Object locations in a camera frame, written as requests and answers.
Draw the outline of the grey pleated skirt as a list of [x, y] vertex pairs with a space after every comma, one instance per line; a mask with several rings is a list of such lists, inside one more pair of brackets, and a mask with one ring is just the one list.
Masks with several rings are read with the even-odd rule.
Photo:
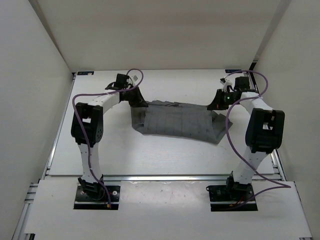
[[143, 135], [185, 138], [217, 145], [226, 135], [226, 116], [204, 105], [154, 100], [131, 108], [131, 126]]

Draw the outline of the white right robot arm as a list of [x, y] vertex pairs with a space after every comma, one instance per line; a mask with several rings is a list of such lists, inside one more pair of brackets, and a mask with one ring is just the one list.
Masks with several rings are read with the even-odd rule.
[[282, 144], [285, 113], [267, 105], [259, 93], [250, 88], [249, 78], [240, 76], [235, 85], [226, 78], [220, 79], [223, 87], [216, 95], [208, 110], [228, 110], [231, 113], [235, 105], [241, 105], [250, 114], [245, 133], [246, 149], [243, 155], [236, 153], [241, 162], [231, 172], [226, 181], [224, 193], [230, 200], [238, 199], [243, 190], [252, 184], [252, 178], [261, 162]]

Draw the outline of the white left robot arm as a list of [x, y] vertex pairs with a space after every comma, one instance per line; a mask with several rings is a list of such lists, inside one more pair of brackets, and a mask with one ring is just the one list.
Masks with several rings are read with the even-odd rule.
[[88, 187], [87, 194], [93, 200], [100, 200], [105, 194], [99, 163], [104, 114], [121, 102], [128, 102], [133, 108], [147, 107], [139, 89], [143, 79], [143, 72], [132, 68], [125, 74], [118, 73], [102, 93], [78, 93], [71, 100], [74, 110], [71, 136], [79, 147], [83, 169], [78, 181], [83, 188]]

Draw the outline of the right blue corner label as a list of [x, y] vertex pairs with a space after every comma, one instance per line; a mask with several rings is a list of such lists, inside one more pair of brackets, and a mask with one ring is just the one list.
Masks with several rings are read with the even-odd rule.
[[225, 71], [226, 74], [241, 72], [240, 69], [225, 69], [224, 71]]

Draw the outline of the blue corner label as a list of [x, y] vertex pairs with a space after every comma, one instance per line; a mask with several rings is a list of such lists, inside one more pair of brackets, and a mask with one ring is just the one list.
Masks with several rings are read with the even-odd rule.
[[225, 71], [226, 74], [241, 72], [240, 69], [225, 69], [224, 71]]
[[78, 71], [78, 76], [92, 76], [95, 72], [94, 71]]

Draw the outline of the left blue corner label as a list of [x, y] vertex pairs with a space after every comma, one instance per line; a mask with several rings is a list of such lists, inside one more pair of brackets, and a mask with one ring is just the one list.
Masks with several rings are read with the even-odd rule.
[[94, 71], [78, 71], [78, 76], [92, 76], [95, 72]]

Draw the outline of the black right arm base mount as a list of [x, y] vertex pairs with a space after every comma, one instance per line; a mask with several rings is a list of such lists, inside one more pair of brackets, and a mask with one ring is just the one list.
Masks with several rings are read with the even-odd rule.
[[258, 211], [251, 183], [241, 184], [229, 176], [225, 185], [208, 185], [211, 212]]

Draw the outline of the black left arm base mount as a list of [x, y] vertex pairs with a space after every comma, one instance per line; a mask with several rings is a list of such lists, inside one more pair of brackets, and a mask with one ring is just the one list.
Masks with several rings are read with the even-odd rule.
[[106, 185], [87, 183], [80, 177], [75, 193], [74, 210], [112, 210], [119, 209], [120, 185]]

